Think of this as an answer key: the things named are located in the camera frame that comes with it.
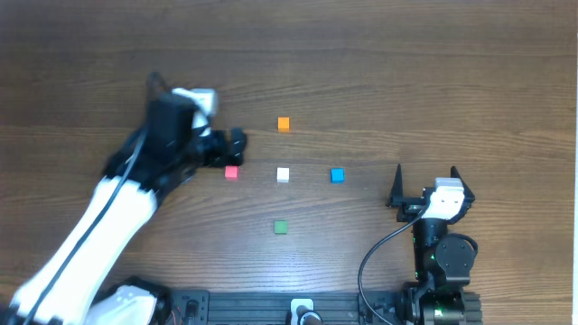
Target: wooden surface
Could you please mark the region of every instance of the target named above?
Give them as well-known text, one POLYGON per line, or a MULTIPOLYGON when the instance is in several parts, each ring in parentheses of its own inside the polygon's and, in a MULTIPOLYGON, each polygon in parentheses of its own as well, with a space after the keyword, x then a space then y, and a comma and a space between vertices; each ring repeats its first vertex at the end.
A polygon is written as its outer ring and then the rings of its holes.
MULTIPOLYGON (((568 324, 575 16, 546 0, 3 0, 0 301, 77 223, 159 70, 219 90, 215 126, 246 128, 247 163, 237 183, 202 170, 180 187, 107 283, 355 292, 362 256, 400 226, 384 206, 397 163, 413 195, 455 164, 477 196, 452 229, 480 245, 485 321, 568 324)), ((413 262, 407 232, 365 283, 397 289, 413 262)))

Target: blue cube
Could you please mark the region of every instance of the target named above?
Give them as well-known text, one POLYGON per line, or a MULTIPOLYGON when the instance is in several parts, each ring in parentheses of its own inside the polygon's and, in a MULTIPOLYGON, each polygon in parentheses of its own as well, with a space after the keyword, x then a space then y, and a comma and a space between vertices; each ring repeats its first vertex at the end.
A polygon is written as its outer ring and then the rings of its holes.
POLYGON ((331 182, 333 184, 343 183, 345 181, 345 172, 343 168, 333 168, 331 170, 331 182))

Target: orange cube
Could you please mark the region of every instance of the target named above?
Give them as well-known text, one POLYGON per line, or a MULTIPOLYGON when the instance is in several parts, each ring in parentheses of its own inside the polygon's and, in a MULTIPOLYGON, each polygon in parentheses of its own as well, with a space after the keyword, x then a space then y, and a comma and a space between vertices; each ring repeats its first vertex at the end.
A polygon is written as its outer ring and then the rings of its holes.
POLYGON ((289 132, 289 117, 279 117, 278 129, 279 132, 289 132))

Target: colored block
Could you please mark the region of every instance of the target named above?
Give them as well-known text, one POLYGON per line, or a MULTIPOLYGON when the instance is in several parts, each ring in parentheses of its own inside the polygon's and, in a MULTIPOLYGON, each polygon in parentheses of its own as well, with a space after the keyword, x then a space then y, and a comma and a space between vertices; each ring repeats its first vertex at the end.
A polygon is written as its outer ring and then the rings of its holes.
POLYGON ((277 128, 279 132, 289 132, 291 127, 289 126, 289 117, 279 117, 277 128))
POLYGON ((331 182, 333 184, 343 183, 345 181, 345 172, 343 168, 333 168, 331 170, 331 182))
POLYGON ((287 221, 276 221, 274 229, 276 235, 285 235, 287 233, 287 221))
POLYGON ((225 167, 225 178, 228 181, 238 180, 238 167, 237 166, 226 166, 225 167))
POLYGON ((277 168, 277 182, 289 182, 289 168, 277 168))

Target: green cube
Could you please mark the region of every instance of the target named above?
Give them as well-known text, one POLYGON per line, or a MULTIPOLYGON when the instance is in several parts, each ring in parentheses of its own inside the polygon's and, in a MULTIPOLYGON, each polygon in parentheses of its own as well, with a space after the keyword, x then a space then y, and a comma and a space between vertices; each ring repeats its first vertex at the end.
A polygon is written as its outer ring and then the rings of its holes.
POLYGON ((276 221, 275 222, 275 234, 285 235, 287 233, 287 221, 276 221))

